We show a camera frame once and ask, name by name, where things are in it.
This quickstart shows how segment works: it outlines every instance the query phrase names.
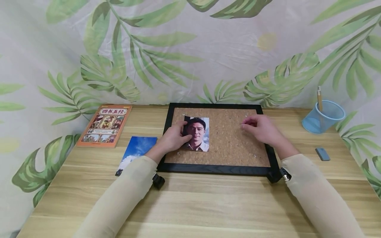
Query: man's hair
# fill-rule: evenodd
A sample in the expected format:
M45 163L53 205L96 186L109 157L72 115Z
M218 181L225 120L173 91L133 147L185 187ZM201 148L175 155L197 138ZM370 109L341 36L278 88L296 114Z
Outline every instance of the man's hair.
M195 118L190 119L188 121L188 125L187 126L191 126L194 123L200 123L204 127L204 130L206 130L207 125L205 124L205 121L203 121L199 117L195 117Z

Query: leaf-patterned curtain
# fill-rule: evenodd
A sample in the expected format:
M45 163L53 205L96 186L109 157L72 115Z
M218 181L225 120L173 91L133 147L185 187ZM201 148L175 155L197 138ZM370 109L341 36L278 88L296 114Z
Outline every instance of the leaf-patterned curtain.
M0 237L103 103L311 108L320 85L381 196L380 22L381 0L1 1Z

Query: beige sleeve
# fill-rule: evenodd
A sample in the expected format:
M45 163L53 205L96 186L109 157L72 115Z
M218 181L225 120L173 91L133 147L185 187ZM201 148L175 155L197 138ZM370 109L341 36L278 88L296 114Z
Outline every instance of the beige sleeve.
M364 238L348 205L319 168L302 154L282 160L286 182L322 238Z
M114 238L152 185L157 164L142 156L132 161L96 202L74 238Z

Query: book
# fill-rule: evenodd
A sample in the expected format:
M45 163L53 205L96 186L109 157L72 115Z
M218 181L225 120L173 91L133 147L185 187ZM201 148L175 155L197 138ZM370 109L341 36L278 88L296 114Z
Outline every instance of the book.
M115 148L131 109L131 105L100 106L79 138L77 146Z
M145 155L155 144L157 137L132 136L115 176L120 176L133 160Z

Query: eraser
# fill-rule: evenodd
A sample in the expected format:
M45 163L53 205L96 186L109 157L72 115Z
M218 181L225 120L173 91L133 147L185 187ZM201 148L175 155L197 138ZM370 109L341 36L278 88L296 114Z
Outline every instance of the eraser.
M315 150L316 150L318 156L320 157L320 159L322 161L330 161L331 160L331 158L329 157L327 151L325 151L324 148L316 148Z

